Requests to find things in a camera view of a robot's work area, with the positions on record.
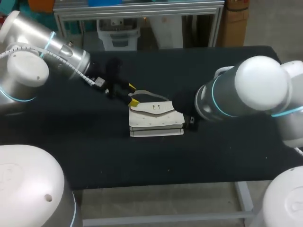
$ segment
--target cardboard box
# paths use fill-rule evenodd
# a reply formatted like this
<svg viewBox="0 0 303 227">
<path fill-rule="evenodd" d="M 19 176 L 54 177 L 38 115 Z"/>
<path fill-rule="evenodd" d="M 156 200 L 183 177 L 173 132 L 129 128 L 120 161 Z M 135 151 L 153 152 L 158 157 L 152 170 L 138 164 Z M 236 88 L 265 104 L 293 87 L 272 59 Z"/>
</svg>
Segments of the cardboard box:
<svg viewBox="0 0 303 227">
<path fill-rule="evenodd" d="M 249 16 L 249 0 L 228 0 L 223 11 L 217 46 L 243 46 L 247 20 Z"/>
</svg>

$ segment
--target white plastic bin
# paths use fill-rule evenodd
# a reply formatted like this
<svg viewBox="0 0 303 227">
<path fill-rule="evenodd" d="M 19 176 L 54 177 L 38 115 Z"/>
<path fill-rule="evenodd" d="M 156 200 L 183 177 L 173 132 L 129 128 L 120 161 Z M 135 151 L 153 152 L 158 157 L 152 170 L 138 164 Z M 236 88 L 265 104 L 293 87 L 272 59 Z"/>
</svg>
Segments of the white plastic bin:
<svg viewBox="0 0 303 227">
<path fill-rule="evenodd" d="M 149 18 L 159 49 L 183 48 L 182 16 Z"/>
<path fill-rule="evenodd" d="M 97 32 L 106 51 L 136 51 L 140 27 L 123 31 L 101 31 L 97 20 Z"/>
</svg>

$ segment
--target black object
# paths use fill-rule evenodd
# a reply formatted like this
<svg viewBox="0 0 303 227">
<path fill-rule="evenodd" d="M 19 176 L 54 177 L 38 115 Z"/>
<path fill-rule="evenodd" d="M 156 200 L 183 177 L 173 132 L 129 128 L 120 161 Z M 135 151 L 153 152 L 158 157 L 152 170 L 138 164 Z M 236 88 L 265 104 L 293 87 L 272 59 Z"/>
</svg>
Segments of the black object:
<svg viewBox="0 0 303 227">
<path fill-rule="evenodd" d="M 172 99 L 182 89 L 212 80 L 218 68 L 255 55 L 278 60 L 265 46 L 100 52 L 92 58 L 103 63 L 119 57 L 121 77 Z M 198 132 L 183 136 L 130 138 L 128 111 L 80 80 L 51 75 L 25 114 L 0 118 L 0 144 L 45 149 L 72 189 L 272 180 L 303 166 L 303 158 L 283 145 L 273 119 L 264 114 L 201 121 Z"/>
<path fill-rule="evenodd" d="M 93 85 L 95 90 L 106 95 L 109 99 L 117 98 L 128 105 L 132 101 L 132 98 L 128 94 L 135 92 L 136 89 L 129 86 L 129 82 L 126 79 L 120 78 L 121 68 L 122 61 L 117 57 L 113 57 L 107 61 L 105 70 L 102 70 L 100 63 L 92 61 L 85 74 L 93 81 L 96 81 L 98 77 L 105 80 L 105 83 L 101 87 L 97 84 Z M 122 90 L 126 90 L 127 93 L 123 94 L 117 90 L 117 86 Z"/>
</svg>

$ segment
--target concrete floor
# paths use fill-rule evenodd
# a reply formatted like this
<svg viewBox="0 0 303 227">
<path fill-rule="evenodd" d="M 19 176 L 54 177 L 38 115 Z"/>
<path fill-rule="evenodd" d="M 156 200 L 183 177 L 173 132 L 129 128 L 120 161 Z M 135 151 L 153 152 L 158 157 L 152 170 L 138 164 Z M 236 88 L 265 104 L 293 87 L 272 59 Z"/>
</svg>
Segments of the concrete floor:
<svg viewBox="0 0 303 227">
<path fill-rule="evenodd" d="M 270 45 L 283 62 L 303 60 L 303 1 L 251 0 L 245 45 Z M 0 70 L 6 61 L 0 62 Z M 269 182 L 249 182 L 254 203 Z M 239 211 L 233 183 L 198 183 L 77 191 L 83 218 Z M 242 227 L 241 220 L 140 227 Z"/>
</svg>

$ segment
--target metal frame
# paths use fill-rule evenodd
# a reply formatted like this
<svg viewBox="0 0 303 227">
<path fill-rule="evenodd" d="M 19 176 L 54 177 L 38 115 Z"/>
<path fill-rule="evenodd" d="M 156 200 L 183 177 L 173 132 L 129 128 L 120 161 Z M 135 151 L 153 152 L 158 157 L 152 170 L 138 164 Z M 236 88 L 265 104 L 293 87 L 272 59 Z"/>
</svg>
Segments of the metal frame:
<svg viewBox="0 0 303 227">
<path fill-rule="evenodd" d="M 138 216 L 125 218 L 100 218 L 83 220 L 84 227 L 98 227 L 110 225 L 133 225 L 146 223 L 165 223 L 165 222 L 181 222 L 181 221 L 205 221 L 205 220 L 225 220 L 243 218 L 245 227 L 258 227 L 254 225 L 246 225 L 246 220 L 253 220 L 253 204 L 250 192 L 246 182 L 235 182 L 236 191 L 242 207 L 242 211 L 233 213 L 209 213 L 209 214 L 185 214 L 185 215 L 156 215 L 156 216 Z"/>
<path fill-rule="evenodd" d="M 219 31 L 221 15 L 224 1 L 176 1 L 176 2 L 148 2 L 148 3 L 123 3 L 116 6 L 107 7 L 75 7 L 56 8 L 54 14 L 59 33 L 62 37 L 67 37 L 64 26 L 65 21 L 84 21 L 111 18 L 136 18 L 154 17 L 164 15 L 214 15 L 208 47 L 216 44 Z"/>
</svg>

